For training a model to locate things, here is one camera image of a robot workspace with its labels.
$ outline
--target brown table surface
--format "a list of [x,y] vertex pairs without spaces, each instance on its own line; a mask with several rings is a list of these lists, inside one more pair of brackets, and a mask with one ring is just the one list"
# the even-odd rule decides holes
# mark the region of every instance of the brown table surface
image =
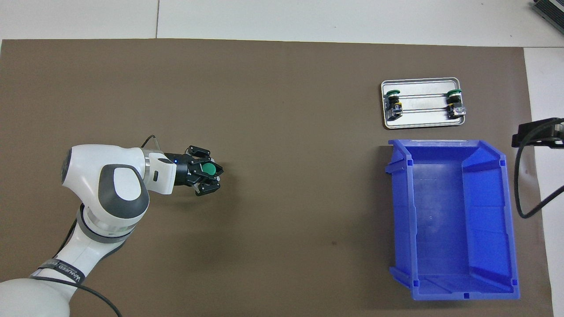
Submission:
[[[384,128],[383,80],[453,76],[466,123]],[[151,193],[132,237],[89,275],[124,316],[551,316],[540,215],[514,212],[520,300],[416,302],[388,272],[387,141],[484,139],[511,171],[511,135],[530,119],[520,48],[5,40],[0,280],[32,273],[72,223],[80,201],[60,185],[71,146],[156,134],[166,152],[210,149],[226,172],[212,195]],[[532,151],[523,164],[532,203]],[[85,292],[71,310],[112,314]]]

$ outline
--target black bracket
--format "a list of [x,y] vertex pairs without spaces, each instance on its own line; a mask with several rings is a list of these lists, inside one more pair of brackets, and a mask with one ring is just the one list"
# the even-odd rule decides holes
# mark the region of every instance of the black bracket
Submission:
[[[525,136],[532,131],[534,128],[541,124],[544,124],[551,120],[556,120],[557,118],[548,118],[538,121],[529,122],[526,124],[520,124],[517,130],[517,134],[513,134],[511,146],[519,147]],[[527,144],[526,146],[547,146],[550,148],[564,148],[562,141],[564,139],[564,127],[562,124],[554,124],[548,126],[545,129],[540,130]]]

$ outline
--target small mechanical part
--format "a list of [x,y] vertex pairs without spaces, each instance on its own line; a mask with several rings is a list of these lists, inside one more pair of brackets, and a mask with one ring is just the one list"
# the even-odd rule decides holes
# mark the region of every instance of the small mechanical part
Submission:
[[396,120],[402,116],[402,103],[399,102],[399,90],[390,90],[386,93],[387,106],[386,117],[388,120]]
[[466,115],[466,107],[462,104],[462,90],[453,89],[447,92],[447,104],[449,119],[457,119]]
[[186,185],[196,190],[196,196],[213,193],[219,189],[219,176],[223,168],[210,157],[210,151],[189,146],[185,154],[165,153],[177,165],[175,185]]
[[[519,147],[523,142],[525,136],[536,127],[546,124],[549,121],[558,118],[548,118],[538,121],[520,124],[517,134],[513,134],[511,142],[512,147]],[[525,146],[547,146],[550,148],[564,148],[562,141],[564,140],[564,126],[562,124],[553,124],[541,129],[538,133],[525,144]]]

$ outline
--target white floor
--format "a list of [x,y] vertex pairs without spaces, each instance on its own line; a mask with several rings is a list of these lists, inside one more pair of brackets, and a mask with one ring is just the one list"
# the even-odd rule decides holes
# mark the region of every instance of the white floor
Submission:
[[[0,39],[219,38],[526,47],[533,120],[564,117],[564,34],[526,0],[0,0]],[[541,195],[564,151],[535,150]],[[564,197],[543,210],[554,316],[564,317]]]

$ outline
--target green object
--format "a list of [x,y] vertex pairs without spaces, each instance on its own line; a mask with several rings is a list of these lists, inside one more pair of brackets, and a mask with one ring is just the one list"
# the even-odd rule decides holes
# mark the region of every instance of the green object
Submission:
[[450,96],[450,95],[452,95],[452,94],[459,94],[459,93],[461,93],[461,92],[462,92],[462,90],[460,90],[460,89],[449,90],[449,91],[447,92],[447,96]]
[[202,171],[209,175],[215,175],[217,170],[215,169],[215,165],[212,163],[205,163],[202,165]]

